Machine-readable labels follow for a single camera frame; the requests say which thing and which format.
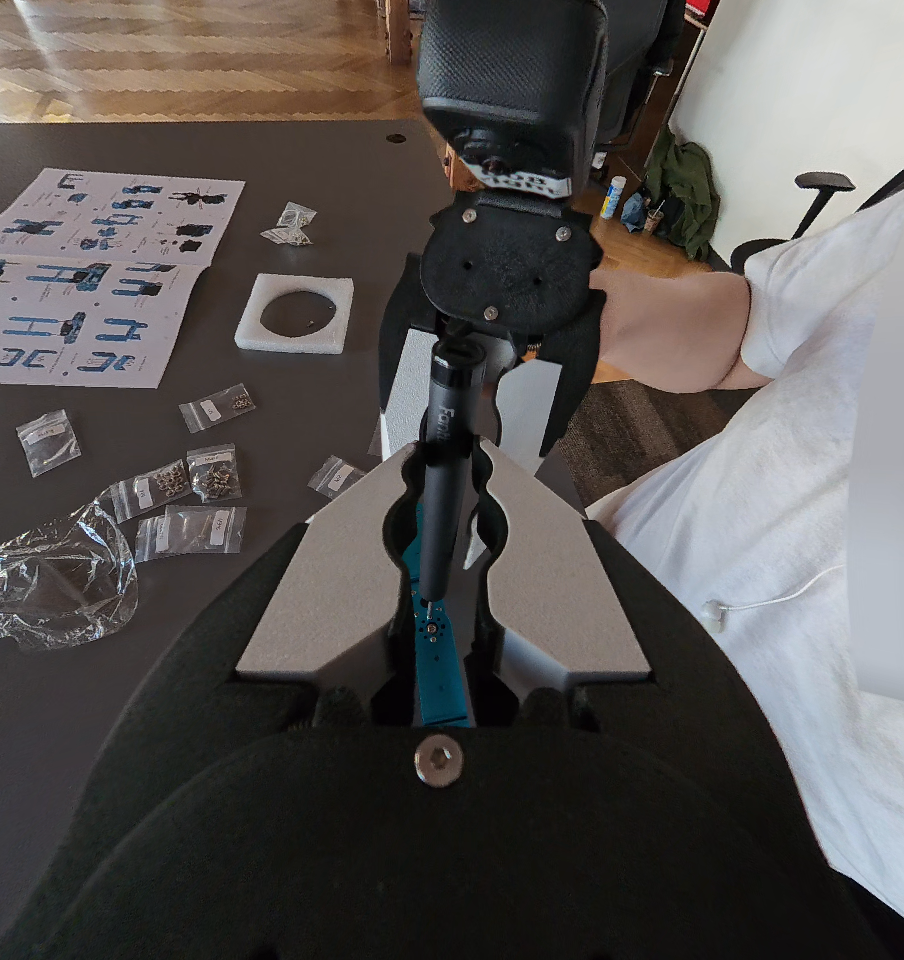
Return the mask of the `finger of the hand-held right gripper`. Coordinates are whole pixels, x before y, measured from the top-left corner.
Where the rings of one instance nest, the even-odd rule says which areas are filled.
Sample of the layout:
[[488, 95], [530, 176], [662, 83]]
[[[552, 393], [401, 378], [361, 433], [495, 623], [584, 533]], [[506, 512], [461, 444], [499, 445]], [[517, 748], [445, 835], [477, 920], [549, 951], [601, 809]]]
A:
[[416, 329], [408, 332], [380, 419], [384, 461], [421, 438], [429, 405], [432, 354], [437, 342], [435, 334]]
[[478, 435], [494, 441], [532, 477], [545, 460], [542, 445], [562, 372], [554, 362], [517, 363], [499, 372], [494, 390], [480, 401]]

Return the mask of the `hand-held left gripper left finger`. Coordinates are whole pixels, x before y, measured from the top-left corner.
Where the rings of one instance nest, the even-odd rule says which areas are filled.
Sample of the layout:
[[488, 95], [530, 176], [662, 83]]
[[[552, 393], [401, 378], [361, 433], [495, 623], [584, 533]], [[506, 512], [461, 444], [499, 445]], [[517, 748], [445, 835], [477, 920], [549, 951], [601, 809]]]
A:
[[405, 445], [311, 521], [237, 664], [245, 679], [381, 689], [411, 673], [403, 555], [418, 534], [421, 445]]

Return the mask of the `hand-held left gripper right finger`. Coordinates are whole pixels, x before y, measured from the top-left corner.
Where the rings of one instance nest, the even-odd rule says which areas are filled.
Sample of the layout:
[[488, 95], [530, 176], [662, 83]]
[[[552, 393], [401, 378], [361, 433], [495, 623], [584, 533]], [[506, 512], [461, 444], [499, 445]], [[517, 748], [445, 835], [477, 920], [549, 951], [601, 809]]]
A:
[[489, 440], [486, 482], [506, 539], [486, 575], [503, 628], [493, 670], [512, 692], [643, 681], [651, 672], [587, 530], [586, 520]]

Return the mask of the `black electric screwdriver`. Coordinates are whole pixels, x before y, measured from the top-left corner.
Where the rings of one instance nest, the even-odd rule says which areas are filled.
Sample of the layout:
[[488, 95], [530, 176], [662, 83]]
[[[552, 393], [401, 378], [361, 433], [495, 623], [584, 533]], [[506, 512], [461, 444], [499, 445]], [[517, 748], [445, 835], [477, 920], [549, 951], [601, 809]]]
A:
[[486, 362], [485, 349], [472, 337], [443, 337], [432, 351], [419, 568], [428, 620], [447, 593]]

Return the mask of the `blue metal toy robot arm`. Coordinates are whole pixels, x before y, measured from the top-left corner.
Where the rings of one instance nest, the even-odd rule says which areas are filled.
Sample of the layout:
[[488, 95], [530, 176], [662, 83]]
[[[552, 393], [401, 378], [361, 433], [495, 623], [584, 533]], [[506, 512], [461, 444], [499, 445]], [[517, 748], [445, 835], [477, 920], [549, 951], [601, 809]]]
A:
[[422, 505], [416, 508], [416, 537], [403, 554], [410, 574], [415, 621], [415, 669], [421, 722], [425, 727], [469, 726], [467, 695], [453, 626], [444, 602], [429, 614], [421, 596]]

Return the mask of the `dark grey desk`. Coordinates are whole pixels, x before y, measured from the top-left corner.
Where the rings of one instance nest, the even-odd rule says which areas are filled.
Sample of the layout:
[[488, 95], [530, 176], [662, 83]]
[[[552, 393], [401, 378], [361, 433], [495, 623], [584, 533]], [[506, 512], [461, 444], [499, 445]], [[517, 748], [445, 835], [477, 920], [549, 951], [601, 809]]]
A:
[[[12, 958], [534, 958], [558, 904], [561, 731], [453, 734], [447, 788], [426, 731], [311, 727], [315, 694], [237, 678], [227, 628], [282, 573], [290, 530], [328, 501], [329, 454], [360, 467], [378, 406], [378, 327], [406, 255], [448, 202], [415, 121], [0, 125], [0, 213], [46, 167], [240, 181], [158, 389], [0, 386], [0, 543], [187, 448], [237, 445], [240, 554], [142, 566], [117, 633], [23, 652], [0, 639], [0, 933], [65, 855], [64, 905]], [[260, 236], [287, 203], [312, 246]], [[260, 274], [351, 279], [343, 352], [243, 350]], [[180, 405], [242, 383], [256, 409], [190, 434]], [[34, 478], [16, 427], [65, 410], [81, 456]]]

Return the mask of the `large clear labelled zip bag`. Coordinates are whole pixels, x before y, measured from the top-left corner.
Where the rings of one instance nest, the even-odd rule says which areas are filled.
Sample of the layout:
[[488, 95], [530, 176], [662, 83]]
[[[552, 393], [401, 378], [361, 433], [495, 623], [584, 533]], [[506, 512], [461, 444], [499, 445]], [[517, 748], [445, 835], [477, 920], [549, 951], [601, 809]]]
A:
[[167, 507], [164, 514], [139, 523], [135, 562], [195, 554], [238, 554], [246, 519], [245, 507]]

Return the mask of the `green jacket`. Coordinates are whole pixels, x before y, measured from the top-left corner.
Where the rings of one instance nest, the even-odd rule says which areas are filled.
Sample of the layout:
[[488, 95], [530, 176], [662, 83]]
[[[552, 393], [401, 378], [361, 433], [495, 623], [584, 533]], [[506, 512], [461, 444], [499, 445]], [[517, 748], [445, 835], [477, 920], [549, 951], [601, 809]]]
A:
[[684, 249], [688, 260], [708, 260], [721, 210], [709, 153], [695, 142], [679, 142], [664, 126], [652, 148], [643, 191], [649, 212], [662, 216], [654, 234]]

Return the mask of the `clear zip bag of nuts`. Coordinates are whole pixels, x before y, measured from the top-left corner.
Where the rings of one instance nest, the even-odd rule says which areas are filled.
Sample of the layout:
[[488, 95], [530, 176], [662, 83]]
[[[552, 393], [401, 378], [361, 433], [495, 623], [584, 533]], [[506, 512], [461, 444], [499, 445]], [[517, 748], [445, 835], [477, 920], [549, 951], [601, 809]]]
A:
[[115, 520], [122, 524], [192, 494], [186, 462], [175, 460], [110, 486]]

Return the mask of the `person's white shirt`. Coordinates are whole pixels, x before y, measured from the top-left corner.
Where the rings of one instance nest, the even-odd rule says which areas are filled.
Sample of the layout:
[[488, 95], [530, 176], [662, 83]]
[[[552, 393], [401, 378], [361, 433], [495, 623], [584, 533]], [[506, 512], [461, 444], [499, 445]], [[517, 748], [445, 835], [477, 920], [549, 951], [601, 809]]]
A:
[[[698, 616], [844, 564], [858, 393], [904, 187], [746, 261], [741, 356], [770, 383], [588, 515]], [[845, 570], [731, 613], [717, 642], [770, 722], [829, 865], [904, 919], [904, 702], [859, 691]]]

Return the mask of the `black office chair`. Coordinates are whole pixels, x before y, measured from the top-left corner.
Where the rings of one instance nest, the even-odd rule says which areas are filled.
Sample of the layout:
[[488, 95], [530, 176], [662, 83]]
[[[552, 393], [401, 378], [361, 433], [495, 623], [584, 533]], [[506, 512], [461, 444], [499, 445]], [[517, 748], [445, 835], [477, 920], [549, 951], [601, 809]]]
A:
[[[856, 190], [856, 185], [844, 174], [831, 172], [809, 172], [798, 175], [794, 183], [803, 190], [815, 190], [816, 198], [812, 201], [800, 224], [795, 229], [791, 240], [802, 238], [808, 229], [818, 219], [832, 197], [837, 193], [849, 193]], [[747, 241], [737, 246], [732, 252], [729, 261], [730, 270], [737, 275], [744, 275], [745, 266], [749, 258], [788, 241], [781, 238], [763, 238]]]
[[627, 126], [648, 91], [653, 69], [666, 65], [682, 36], [686, 1], [603, 1], [607, 58], [595, 148]]

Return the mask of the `crumpled clear plastic wrap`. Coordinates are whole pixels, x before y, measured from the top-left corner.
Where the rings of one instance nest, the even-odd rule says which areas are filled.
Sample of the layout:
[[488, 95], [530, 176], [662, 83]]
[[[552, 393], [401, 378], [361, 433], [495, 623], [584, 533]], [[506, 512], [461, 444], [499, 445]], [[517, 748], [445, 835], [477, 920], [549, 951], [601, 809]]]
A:
[[134, 552], [101, 494], [0, 545], [0, 640], [58, 651], [122, 630], [139, 600]]

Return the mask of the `printed instruction sheet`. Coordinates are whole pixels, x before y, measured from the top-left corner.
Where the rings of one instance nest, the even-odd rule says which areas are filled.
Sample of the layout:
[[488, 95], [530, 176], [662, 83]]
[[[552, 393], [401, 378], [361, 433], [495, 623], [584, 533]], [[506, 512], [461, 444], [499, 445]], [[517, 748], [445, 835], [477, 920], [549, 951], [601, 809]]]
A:
[[244, 187], [43, 170], [0, 215], [0, 385], [157, 389]]

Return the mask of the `white wired earphone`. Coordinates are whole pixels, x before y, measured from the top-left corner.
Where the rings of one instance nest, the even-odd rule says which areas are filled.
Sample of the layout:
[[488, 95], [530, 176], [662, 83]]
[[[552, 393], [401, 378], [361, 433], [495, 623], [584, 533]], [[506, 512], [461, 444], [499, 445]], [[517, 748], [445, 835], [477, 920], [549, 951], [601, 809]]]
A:
[[764, 599], [762, 601], [751, 602], [747, 604], [729, 604], [723, 603], [716, 599], [709, 600], [702, 605], [698, 619], [711, 635], [718, 635], [725, 629], [728, 615], [745, 613], [748, 611], [790, 603], [803, 597], [810, 590], [812, 590], [818, 584], [818, 582], [822, 581], [830, 574], [842, 571], [845, 569], [845, 567], [845, 563], [832, 565], [826, 569], [818, 571], [815, 576], [810, 578], [803, 585], [792, 589], [790, 592], [769, 599]]

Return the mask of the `white foam square frame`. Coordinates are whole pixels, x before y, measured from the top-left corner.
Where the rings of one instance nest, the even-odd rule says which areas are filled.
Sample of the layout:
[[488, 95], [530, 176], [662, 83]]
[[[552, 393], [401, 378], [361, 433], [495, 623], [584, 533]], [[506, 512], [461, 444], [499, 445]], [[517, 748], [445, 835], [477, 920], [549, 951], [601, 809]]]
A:
[[[259, 353], [339, 355], [347, 339], [354, 290], [351, 278], [260, 273], [237, 326], [235, 344], [241, 350]], [[296, 337], [267, 330], [263, 323], [266, 308], [284, 296], [298, 293], [325, 297], [335, 308], [329, 323]]]

